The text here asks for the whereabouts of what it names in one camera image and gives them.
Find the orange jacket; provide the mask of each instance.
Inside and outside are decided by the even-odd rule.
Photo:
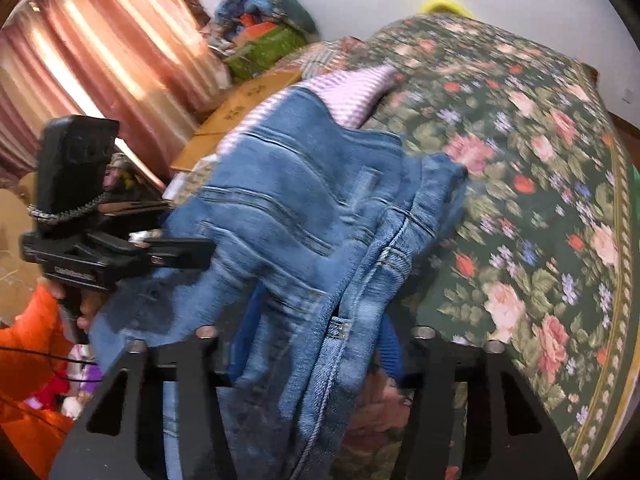
[[[29,306],[11,328],[0,330],[0,346],[66,357],[71,350],[62,335],[58,304],[38,285]],[[0,427],[39,478],[46,479],[72,421],[22,401],[44,386],[60,362],[43,356],[0,349]]]

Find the hand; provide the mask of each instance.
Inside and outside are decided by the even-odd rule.
[[[38,283],[44,286],[54,298],[64,300],[65,289],[60,283],[52,282],[47,278],[39,278]],[[94,292],[92,290],[83,290],[82,304],[80,312],[82,316],[78,318],[78,326],[85,332],[89,332],[91,322],[100,309],[109,301],[109,294],[103,292]]]

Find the blue fabric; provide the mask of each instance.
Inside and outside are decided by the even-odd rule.
[[[380,365],[385,373],[395,381],[404,376],[402,366],[402,347],[396,334],[396,330],[387,314],[382,317],[380,323],[380,336],[378,337],[378,352]]]
[[[227,41],[244,30],[240,23],[243,14],[250,14],[255,23],[272,21],[288,25],[309,43],[318,36],[316,23],[297,0],[222,0],[216,7],[214,20]]]
[[[225,326],[260,282],[268,293],[246,365],[218,389],[238,477],[324,479],[385,307],[441,227],[460,219],[465,187],[465,168],[446,155],[407,156],[395,134],[342,128],[295,88],[164,226],[214,240],[209,269],[127,280],[92,326],[100,365],[135,338],[154,346]],[[165,390],[175,480],[176,406]]]
[[[258,282],[244,310],[244,317],[240,322],[231,347],[231,360],[226,369],[226,374],[233,383],[236,382],[236,379],[246,367],[255,333],[260,323],[260,316],[264,311],[267,299],[267,289],[261,282]]]

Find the pink curtain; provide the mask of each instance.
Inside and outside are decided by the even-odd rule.
[[[85,113],[118,119],[167,177],[193,112],[228,84],[183,0],[33,0],[0,32],[0,168],[33,170],[43,124]]]

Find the green floral fabric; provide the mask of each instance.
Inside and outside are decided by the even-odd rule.
[[[444,151],[471,174],[456,237],[389,308],[460,344],[506,343],[586,478],[638,373],[631,162],[580,65],[544,46],[415,16],[349,59],[383,63],[398,85],[364,128],[406,134],[409,152]],[[462,413],[464,399],[460,386]],[[410,400],[372,366],[332,478],[388,478]]]

